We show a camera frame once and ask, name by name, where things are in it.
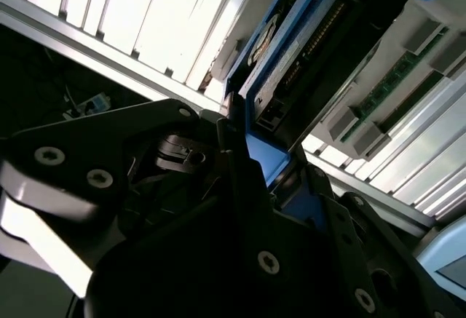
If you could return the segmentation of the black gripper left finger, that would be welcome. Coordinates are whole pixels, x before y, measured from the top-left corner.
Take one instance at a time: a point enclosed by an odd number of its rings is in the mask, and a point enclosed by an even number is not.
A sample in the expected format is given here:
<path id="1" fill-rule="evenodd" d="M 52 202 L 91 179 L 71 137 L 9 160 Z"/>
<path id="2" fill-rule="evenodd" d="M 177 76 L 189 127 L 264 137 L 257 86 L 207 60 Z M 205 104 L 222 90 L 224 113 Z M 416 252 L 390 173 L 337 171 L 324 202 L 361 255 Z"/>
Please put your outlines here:
<path id="1" fill-rule="evenodd" d="M 256 248 L 272 222 L 242 125 L 162 100 L 16 132 L 1 141 L 1 254 L 86 298 L 121 243 L 221 200 Z"/>

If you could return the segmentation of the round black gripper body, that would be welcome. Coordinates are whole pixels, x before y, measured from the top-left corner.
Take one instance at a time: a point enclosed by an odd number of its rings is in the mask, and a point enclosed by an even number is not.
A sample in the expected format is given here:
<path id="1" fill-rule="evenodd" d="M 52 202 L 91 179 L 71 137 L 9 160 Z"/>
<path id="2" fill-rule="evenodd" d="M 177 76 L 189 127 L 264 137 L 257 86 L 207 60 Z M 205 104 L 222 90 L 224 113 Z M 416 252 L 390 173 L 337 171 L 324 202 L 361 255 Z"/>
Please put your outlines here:
<path id="1" fill-rule="evenodd" d="M 217 198 L 114 247 L 95 269 L 86 317 L 343 317 L 352 301 L 326 240 L 272 213 L 256 248 Z"/>

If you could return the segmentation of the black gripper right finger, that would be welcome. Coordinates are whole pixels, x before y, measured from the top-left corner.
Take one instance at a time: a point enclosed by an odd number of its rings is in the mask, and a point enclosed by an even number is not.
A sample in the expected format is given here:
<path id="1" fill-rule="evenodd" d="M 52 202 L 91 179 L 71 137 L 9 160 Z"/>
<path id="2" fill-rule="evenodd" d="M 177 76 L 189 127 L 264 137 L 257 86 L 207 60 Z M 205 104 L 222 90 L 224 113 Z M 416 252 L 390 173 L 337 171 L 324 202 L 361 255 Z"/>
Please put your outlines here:
<path id="1" fill-rule="evenodd" d="M 450 299 L 361 196 L 335 196 L 302 149 L 292 156 L 312 242 L 290 295 L 291 317 L 449 317 Z"/>

